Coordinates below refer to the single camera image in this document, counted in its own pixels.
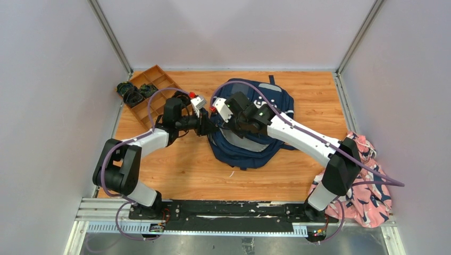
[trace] wooden floor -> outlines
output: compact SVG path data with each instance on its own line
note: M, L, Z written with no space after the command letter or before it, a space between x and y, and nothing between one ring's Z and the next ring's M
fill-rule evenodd
M182 89L207 100L229 78L265 82L269 74L294 98L296 121L330 137L345 137L346 123L330 72L168 72ZM130 138L144 131L124 108L116 138ZM164 199L302 201L321 171L310 156L286 150L280 150L262 168L241 171L216 160L207 137L189 132L170 147L144 158L139 179L160 191ZM99 193L99 197L105 196L103 191Z

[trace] floor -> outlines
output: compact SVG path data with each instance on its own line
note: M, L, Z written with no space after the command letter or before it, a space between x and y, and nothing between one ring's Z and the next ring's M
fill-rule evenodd
M337 227L328 227L332 234ZM92 234L92 251L104 250L118 238L121 240L102 254L173 254L173 255L270 255L270 254L334 254L387 255L380 228L345 227L320 246L301 237L238 237L238 236L161 236L155 241L137 242L119 234ZM83 245L82 255L95 254Z
M347 133L330 72L174 71L167 74L184 90L209 100L214 89L230 78L268 81L295 100L295 120L324 135L342 139ZM117 139L143 133L144 128L124 108ZM280 150L264 167L241 171L216 160L206 137L194 132L141 161L139 179L164 199L303 201L322 167L300 151ZM100 191L99 197L106 195Z

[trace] backpack strap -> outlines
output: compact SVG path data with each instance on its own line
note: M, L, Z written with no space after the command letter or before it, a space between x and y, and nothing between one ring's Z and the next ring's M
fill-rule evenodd
M268 76L269 76L269 84L275 85L275 82L274 82L274 75L268 75Z
M246 167L240 167L240 170L246 171L247 168Z
M291 145L288 145L288 144L282 144L281 146L280 146L280 148L281 149L285 149L285 150L297 150L295 147L293 147L293 146L291 146Z

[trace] metal corner post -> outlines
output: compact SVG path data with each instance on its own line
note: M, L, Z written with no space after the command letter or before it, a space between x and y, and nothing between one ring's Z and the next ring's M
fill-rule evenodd
M93 12L98 18L100 24L102 25L102 28L105 31L108 40L110 40L111 45L113 46L113 49L116 52L119 60L121 61L122 65L124 66L129 76L131 76L131 74L133 73L133 69L131 68L130 63L126 58L124 51L119 45L119 42L116 39L116 36L114 35L113 30L111 29L110 24L108 23L108 20L106 19L105 14L103 13L102 8L100 7L99 2L97 0L88 0L88 3L93 8Z
M348 65L349 61L352 58L352 55L357 50L360 42L362 41L363 37L365 36L366 32L368 31L368 28L370 27L371 23L377 16L379 10L381 9L383 3L385 0L375 0L373 5L371 6L368 15L366 16L365 20L363 21L362 25L360 26L357 34L354 37L354 40L352 41L351 45L349 46L345 56L340 62L340 65L336 69L333 79L337 88L338 96L340 98L341 107L343 109L343 114L345 116L346 125L350 131L354 131L359 133L358 125L356 124L354 114L352 111L352 107L349 104L348 100L348 94L346 91L345 83L342 79L343 71L345 70L346 66Z
M370 12L366 16L365 20L362 23L362 26L360 26L360 29L358 30L357 34L354 37L354 40L352 41L351 45L348 48L348 51L346 52L345 56L340 62L340 65L338 66L336 73L337 76L340 76L343 71L345 70L347 64L349 63L350 58L352 57L353 53L356 51L358 45L360 44L360 41L364 37L366 31L370 27L371 23L373 22L374 18L378 14L382 4L385 2L385 0L375 0L373 3L373 6L370 8Z

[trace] navy blue backpack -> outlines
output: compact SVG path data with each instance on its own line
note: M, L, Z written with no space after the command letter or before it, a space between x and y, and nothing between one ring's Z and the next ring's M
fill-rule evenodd
M254 85L269 101L271 101L275 108L280 109L290 118L293 118L293 97L274 83L274 77L272 75L270 75L270 83L237 78L230 79L229 81L245 81ZM254 102L257 107L260 107L262 102L265 103L257 92L251 87L241 83L232 83L224 86L218 91L218 94L215 95L215 97L229 98L239 91L247 95L249 100ZM279 151L279 149L295 149L280 140L262 134L247 133L244 135L244 138L241 139L227 128L222 128L224 120L219 114L213 114L210 119L220 127L219 131L208 136L208 141L210 142L213 154L216 159L231 167L236 166L241 170L246 170L247 168L259 168L264 166L277 151Z

